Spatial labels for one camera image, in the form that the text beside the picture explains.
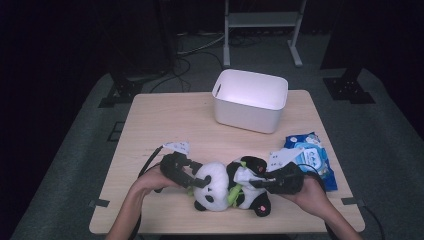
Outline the white wet wipe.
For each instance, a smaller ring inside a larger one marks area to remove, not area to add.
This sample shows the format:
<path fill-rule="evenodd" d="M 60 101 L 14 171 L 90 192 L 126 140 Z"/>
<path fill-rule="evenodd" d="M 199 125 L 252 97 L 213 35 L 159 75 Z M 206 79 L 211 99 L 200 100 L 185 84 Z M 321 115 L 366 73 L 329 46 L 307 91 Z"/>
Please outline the white wet wipe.
<path fill-rule="evenodd" d="M 262 178 L 256 176 L 249 168 L 239 166 L 234 174 L 233 180 L 242 186 L 253 188 L 251 181 L 262 181 Z"/>

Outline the panda plush toy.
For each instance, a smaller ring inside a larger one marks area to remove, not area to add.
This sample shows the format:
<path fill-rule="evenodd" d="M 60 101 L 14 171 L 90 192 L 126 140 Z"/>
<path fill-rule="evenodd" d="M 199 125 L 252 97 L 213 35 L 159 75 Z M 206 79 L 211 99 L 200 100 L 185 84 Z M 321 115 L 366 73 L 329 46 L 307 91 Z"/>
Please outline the panda plush toy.
<path fill-rule="evenodd" d="M 195 178 L 212 177 L 204 188 L 193 187 L 194 207 L 198 211 L 224 211 L 229 207 L 253 210 L 258 217 L 266 217 L 271 212 L 271 203 L 264 188 L 248 188 L 234 182 L 233 177 L 239 166 L 249 168 L 256 176 L 266 171 L 263 159 L 243 156 L 224 165 L 221 162 L 204 164 L 195 174 Z"/>

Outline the blue wet wipes pack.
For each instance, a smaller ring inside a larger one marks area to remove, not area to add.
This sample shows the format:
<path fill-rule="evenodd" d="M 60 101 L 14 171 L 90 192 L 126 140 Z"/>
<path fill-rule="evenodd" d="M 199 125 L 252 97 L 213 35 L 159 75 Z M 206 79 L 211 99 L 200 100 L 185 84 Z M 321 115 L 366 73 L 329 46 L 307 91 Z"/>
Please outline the blue wet wipes pack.
<path fill-rule="evenodd" d="M 287 136 L 284 147 L 301 150 L 301 153 L 295 157 L 294 162 L 303 172 L 311 171 L 317 173 L 323 180 L 327 191 L 336 191 L 338 189 L 326 149 L 314 132 Z"/>

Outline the person's right hand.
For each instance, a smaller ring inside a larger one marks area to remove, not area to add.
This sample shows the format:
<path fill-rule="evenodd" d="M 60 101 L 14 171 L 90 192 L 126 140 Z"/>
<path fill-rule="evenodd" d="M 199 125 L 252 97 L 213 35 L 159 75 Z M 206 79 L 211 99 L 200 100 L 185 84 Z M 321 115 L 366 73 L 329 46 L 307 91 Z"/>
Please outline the person's right hand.
<path fill-rule="evenodd" d="M 319 217 L 326 200 L 320 184 L 312 177 L 307 176 L 303 180 L 302 189 L 293 195 L 282 194 L 282 197 L 295 203 L 303 211 Z"/>

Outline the person's left hand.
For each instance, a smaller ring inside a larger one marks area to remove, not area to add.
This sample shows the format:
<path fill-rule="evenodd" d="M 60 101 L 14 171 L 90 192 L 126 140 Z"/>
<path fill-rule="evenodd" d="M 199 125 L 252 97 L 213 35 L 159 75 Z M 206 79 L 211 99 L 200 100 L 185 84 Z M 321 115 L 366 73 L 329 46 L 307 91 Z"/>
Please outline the person's left hand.
<path fill-rule="evenodd" d="M 160 167 L 156 166 L 139 177 L 131 186 L 131 191 L 137 196 L 143 197 L 153 190 L 159 190 L 167 187 L 179 188 L 179 185 L 165 177 L 161 172 Z"/>

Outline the black floor tape rectangle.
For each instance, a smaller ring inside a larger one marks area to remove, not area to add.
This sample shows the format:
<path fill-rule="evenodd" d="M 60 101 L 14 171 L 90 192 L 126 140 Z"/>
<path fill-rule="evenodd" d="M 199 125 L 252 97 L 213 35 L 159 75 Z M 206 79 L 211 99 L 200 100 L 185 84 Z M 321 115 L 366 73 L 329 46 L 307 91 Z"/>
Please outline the black floor tape rectangle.
<path fill-rule="evenodd" d="M 122 134 L 123 128 L 124 128 L 125 122 L 124 121 L 117 121 L 111 132 L 108 135 L 107 141 L 108 142 L 118 142 L 120 139 L 120 136 Z"/>

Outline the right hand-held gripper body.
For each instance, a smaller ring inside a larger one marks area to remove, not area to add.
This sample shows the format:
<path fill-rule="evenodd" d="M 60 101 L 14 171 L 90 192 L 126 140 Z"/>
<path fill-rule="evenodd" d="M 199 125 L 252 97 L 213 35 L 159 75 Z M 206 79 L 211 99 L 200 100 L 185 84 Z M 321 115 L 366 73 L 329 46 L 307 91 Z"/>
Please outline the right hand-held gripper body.
<path fill-rule="evenodd" d="M 283 148 L 271 152 L 268 159 L 267 172 L 272 173 L 277 185 L 266 188 L 271 194 L 296 194 L 303 186 L 303 172 L 295 162 L 297 156 L 303 152 L 300 148 Z"/>

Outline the white metal stand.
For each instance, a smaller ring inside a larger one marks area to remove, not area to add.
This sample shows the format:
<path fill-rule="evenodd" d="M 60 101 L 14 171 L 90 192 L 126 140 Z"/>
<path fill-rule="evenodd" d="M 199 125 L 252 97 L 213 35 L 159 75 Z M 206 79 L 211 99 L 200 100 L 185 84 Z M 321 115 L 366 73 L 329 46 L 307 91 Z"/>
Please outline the white metal stand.
<path fill-rule="evenodd" d="M 296 44 L 307 1 L 308 0 L 301 0 L 299 10 L 292 12 L 232 13 L 229 10 L 229 0 L 225 0 L 223 64 L 225 66 L 231 65 L 229 46 L 229 36 L 231 29 L 292 27 L 292 38 L 287 41 L 287 45 L 290 50 L 294 65 L 296 67 L 302 67 L 303 62 L 298 53 Z"/>

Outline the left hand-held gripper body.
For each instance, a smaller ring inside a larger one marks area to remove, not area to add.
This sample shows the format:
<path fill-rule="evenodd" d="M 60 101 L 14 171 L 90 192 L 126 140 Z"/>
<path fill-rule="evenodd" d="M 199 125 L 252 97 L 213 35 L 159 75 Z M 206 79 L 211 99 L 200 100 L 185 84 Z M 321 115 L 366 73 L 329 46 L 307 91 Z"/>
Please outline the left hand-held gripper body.
<path fill-rule="evenodd" d="M 191 167 L 193 163 L 191 159 L 187 158 L 190 144 L 188 142 L 168 142 L 163 147 L 172 150 L 172 153 L 165 155 L 160 163 L 163 175 L 184 188 L 191 186 L 193 178 L 184 170 L 185 167 Z"/>

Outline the white plastic bin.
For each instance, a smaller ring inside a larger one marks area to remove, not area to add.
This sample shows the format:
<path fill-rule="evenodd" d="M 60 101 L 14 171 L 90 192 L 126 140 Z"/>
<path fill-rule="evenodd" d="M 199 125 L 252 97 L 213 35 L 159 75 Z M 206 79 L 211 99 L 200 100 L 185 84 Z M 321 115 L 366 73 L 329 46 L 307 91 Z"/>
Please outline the white plastic bin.
<path fill-rule="evenodd" d="M 277 130 L 288 96 L 282 77 L 226 69 L 212 90 L 217 122 L 270 134 Z"/>

